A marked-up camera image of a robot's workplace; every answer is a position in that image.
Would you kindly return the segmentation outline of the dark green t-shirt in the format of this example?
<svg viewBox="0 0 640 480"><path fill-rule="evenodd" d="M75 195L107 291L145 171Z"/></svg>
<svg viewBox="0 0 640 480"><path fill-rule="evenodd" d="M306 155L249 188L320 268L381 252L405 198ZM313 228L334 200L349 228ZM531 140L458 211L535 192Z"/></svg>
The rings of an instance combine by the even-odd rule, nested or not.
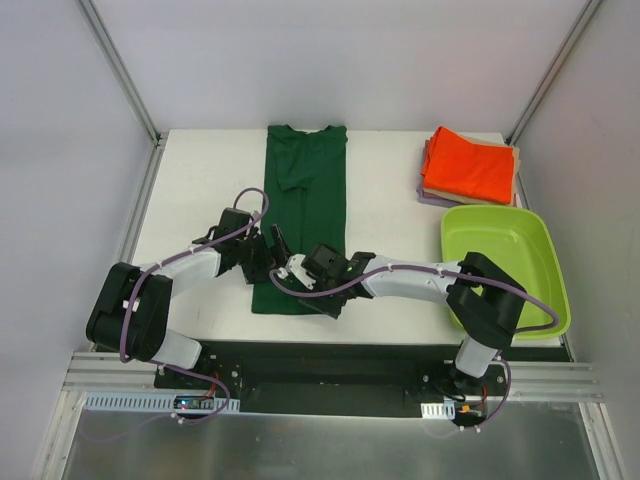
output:
<svg viewBox="0 0 640 480"><path fill-rule="evenodd" d="M327 244L345 252L347 128L304 132L267 129L264 191L269 208L263 230L277 225L295 254Z"/></svg>

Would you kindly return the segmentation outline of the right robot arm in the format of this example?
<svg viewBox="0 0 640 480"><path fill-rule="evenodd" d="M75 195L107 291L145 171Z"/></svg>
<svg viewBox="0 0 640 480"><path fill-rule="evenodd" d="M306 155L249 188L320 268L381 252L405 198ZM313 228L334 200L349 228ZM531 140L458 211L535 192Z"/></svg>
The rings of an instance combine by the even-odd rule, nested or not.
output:
<svg viewBox="0 0 640 480"><path fill-rule="evenodd" d="M524 289L485 255L449 263L411 264L371 252L346 258L319 244L289 258L286 269L305 289L301 302L332 318L355 298L398 297L447 306L465 331L450 369L452 387L473 394L496 355L511 346Z"/></svg>

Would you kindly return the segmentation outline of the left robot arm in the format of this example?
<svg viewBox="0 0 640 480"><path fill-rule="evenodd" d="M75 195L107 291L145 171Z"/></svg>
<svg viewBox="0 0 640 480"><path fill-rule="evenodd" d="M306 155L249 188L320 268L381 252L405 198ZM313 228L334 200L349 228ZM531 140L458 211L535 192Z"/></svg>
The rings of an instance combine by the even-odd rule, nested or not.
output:
<svg viewBox="0 0 640 480"><path fill-rule="evenodd" d="M86 325L87 339L128 359L177 366L188 388L210 380L212 353L200 341L168 327L177 295L240 267L249 285L269 280L269 272L291 256L281 229L269 228L272 245L255 218L226 208L205 236L166 260L145 266L119 262L111 267Z"/></svg>

